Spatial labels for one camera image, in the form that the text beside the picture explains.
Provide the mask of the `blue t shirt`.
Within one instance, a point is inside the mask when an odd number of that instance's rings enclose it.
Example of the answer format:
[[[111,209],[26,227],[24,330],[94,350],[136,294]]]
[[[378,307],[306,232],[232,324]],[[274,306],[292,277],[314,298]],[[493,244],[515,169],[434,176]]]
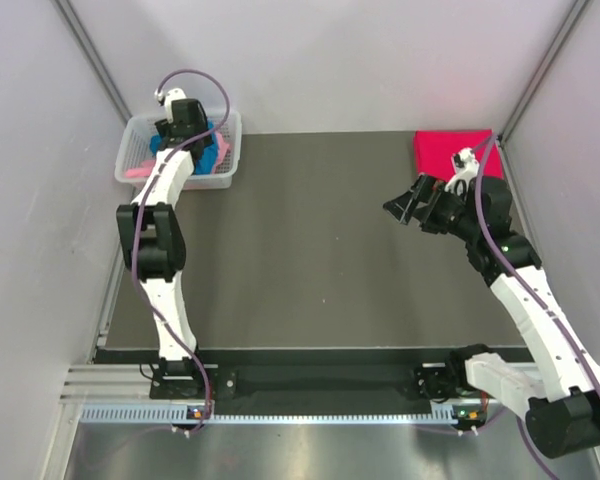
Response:
[[[152,160],[145,161],[142,166],[146,167],[148,172],[154,167],[157,152],[162,146],[167,133],[166,121],[156,123],[158,133],[151,138],[150,151],[153,155]],[[212,136],[207,136],[202,140],[204,149],[201,154],[193,153],[194,158],[194,175],[208,175],[214,172],[214,169],[223,159],[227,148],[225,141],[219,133],[214,133]]]

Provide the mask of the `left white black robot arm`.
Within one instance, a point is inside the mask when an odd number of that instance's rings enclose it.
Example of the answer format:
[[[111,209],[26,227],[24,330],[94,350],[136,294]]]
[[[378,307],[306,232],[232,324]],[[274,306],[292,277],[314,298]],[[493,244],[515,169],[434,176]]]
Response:
[[[151,360],[152,399],[211,401],[208,375],[196,356],[182,293],[186,245],[175,205],[195,162],[211,144],[200,101],[183,90],[158,96],[166,118],[156,123],[161,137],[155,165],[133,202],[116,211],[120,246],[134,288],[146,302],[159,334],[158,359]]]

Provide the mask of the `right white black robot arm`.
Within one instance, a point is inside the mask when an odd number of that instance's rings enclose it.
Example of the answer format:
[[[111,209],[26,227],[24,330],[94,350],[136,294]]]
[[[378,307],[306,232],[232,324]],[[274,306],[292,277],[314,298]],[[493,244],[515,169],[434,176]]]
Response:
[[[510,315],[540,377],[475,344],[452,352],[447,384],[461,396],[480,390],[498,400],[524,423],[534,446],[555,459],[600,446],[600,367],[557,304],[539,255],[512,228],[511,205],[500,178],[448,189],[421,175],[383,209],[402,225],[415,220],[426,233],[464,242],[469,263]]]

